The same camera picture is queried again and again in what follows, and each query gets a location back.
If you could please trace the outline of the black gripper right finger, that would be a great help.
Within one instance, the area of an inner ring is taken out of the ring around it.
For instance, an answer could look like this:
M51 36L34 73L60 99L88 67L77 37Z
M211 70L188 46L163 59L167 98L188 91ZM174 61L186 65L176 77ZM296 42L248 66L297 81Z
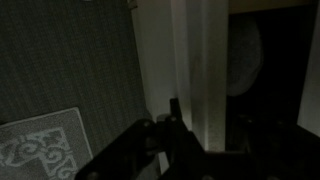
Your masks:
M296 124L238 116L203 180L320 180L320 138Z

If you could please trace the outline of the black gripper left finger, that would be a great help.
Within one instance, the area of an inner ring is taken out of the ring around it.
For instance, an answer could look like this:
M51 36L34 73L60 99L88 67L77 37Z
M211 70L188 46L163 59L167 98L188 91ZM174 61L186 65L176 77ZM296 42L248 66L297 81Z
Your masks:
M140 119L98 153L75 180L136 180L164 152L169 168L158 180L200 180L204 152L182 120L177 98L169 100L170 113L161 121Z

